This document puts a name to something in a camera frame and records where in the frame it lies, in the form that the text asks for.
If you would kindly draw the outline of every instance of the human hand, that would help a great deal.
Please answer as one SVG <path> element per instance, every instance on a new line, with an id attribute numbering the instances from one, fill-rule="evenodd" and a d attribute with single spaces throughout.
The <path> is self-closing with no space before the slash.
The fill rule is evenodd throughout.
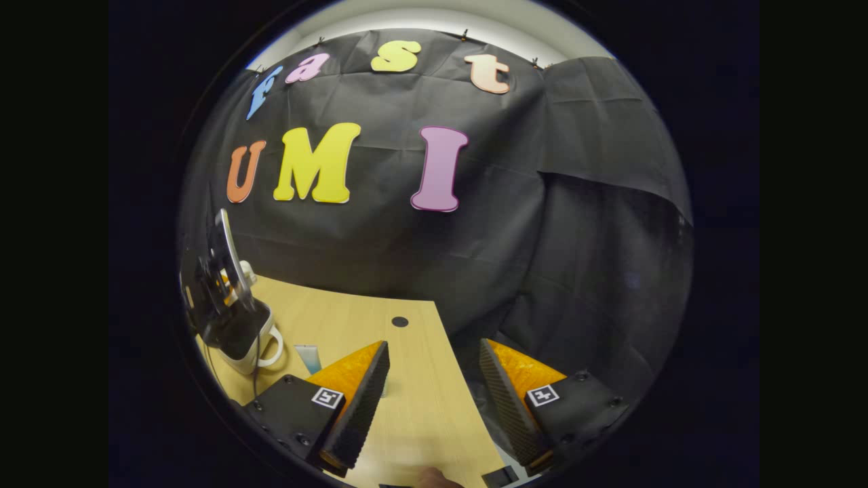
<path id="1" fill-rule="evenodd" d="M 446 479 L 443 472 L 435 467 L 423 468 L 419 473 L 419 483 L 416 488 L 464 488 L 454 481 Z"/>

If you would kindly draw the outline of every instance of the table surface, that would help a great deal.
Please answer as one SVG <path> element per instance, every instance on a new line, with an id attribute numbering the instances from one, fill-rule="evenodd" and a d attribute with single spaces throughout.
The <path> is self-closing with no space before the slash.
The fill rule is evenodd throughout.
<path id="1" fill-rule="evenodd" d="M 358 488 L 413 486 L 423 466 L 436 466 L 465 488 L 484 488 L 482 475 L 503 468 L 433 301 L 334 293 L 258 278 L 253 296 L 272 309 L 285 348 L 276 363 L 260 368 L 259 392 L 288 373 L 310 376 L 295 344 L 317 346 L 327 367 L 377 340 L 389 342 L 386 395 L 356 467 L 339 479 Z M 396 327 L 393 317 L 404 317 L 409 325 Z M 276 347 L 271 340 L 261 357 L 272 357 Z M 227 395 L 242 405 L 252 400 L 252 377 L 236 372 L 215 349 L 211 357 Z"/>

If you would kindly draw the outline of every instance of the mug handle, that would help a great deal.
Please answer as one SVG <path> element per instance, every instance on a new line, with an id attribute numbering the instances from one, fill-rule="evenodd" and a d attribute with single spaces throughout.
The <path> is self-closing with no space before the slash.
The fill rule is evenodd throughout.
<path id="1" fill-rule="evenodd" d="M 283 353 L 283 336 L 280 335 L 280 331 L 277 330 L 276 326 L 272 326 L 271 330 L 268 331 L 268 333 L 270 333 L 272 337 L 277 340 L 277 352 L 274 353 L 274 356 L 272 356 L 271 358 L 260 359 L 259 367 L 271 366 L 272 364 L 277 362 L 278 359 L 280 359 L 280 355 Z"/>

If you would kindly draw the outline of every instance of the white wall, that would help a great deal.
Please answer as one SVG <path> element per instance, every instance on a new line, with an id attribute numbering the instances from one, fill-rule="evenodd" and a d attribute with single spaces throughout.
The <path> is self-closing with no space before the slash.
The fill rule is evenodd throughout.
<path id="1" fill-rule="evenodd" d="M 345 0 L 308 17 L 248 66 L 262 71 L 326 39 L 376 29 L 430 29 L 495 44 L 540 66 L 583 56 L 612 55 L 555 12 L 528 0 Z"/>

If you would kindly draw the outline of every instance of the pink letter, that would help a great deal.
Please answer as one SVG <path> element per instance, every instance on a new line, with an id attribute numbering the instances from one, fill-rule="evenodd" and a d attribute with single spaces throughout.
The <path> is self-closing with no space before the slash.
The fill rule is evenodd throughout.
<path id="1" fill-rule="evenodd" d="M 458 208 L 458 198 L 452 194 L 458 150 L 467 145 L 467 135 L 448 127 L 422 127 L 419 135 L 425 139 L 425 166 L 419 191 L 410 198 L 418 210 L 451 212 Z"/>
<path id="2" fill-rule="evenodd" d="M 328 61 L 328 55 L 326 53 L 315 54 L 308 57 L 306 60 L 299 63 L 299 67 L 286 77 L 286 82 L 295 83 L 310 80 L 319 74 L 319 68 L 321 68 L 323 63 L 326 61 Z"/>

